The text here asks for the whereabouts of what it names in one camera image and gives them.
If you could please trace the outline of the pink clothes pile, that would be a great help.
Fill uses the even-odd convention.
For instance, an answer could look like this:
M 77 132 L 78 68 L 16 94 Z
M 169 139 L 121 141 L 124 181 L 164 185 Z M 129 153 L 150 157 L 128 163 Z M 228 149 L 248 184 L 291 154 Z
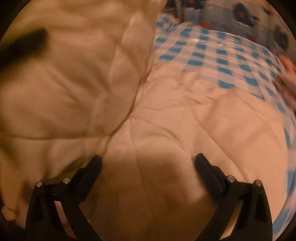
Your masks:
M 274 84 L 278 92 L 281 94 L 282 99 L 295 113 L 295 64 L 293 64 L 288 56 L 280 54 L 277 57 L 283 65 L 285 71 L 278 73 L 274 80 Z

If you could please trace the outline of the blue white checkered plastic sheet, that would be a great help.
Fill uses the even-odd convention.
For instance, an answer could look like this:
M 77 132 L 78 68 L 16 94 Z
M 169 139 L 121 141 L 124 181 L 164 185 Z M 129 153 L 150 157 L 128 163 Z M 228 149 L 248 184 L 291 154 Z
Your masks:
M 279 237 L 295 214 L 295 115 L 277 92 L 273 81 L 284 71 L 266 47 L 230 33 L 179 23 L 172 15 L 157 18 L 154 38 L 160 63 L 185 72 L 199 69 L 201 76 L 218 86 L 240 88 L 270 104 L 282 118 L 287 158 L 287 200 L 273 223 Z

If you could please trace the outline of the whale print blue curtain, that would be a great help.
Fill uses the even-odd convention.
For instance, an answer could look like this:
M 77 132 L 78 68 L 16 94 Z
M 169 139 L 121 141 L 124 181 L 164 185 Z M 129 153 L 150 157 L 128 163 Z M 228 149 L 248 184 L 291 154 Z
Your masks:
M 268 1 L 166 1 L 165 12 L 181 22 L 239 35 L 275 51 L 287 52 L 293 42 Z

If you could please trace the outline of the white quilted padded coat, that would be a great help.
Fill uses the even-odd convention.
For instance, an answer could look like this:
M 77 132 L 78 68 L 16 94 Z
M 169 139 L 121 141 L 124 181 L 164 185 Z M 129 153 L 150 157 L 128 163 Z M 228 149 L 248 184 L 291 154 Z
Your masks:
M 38 181 L 59 182 L 94 155 L 103 168 L 82 204 L 103 240 L 194 240 L 217 204 L 193 166 L 262 181 L 271 216 L 287 197 L 280 115 L 198 70 L 159 66 L 165 1 L 30 1 L 4 36 L 45 28 L 46 45 L 1 72 L 1 192 L 20 226 Z

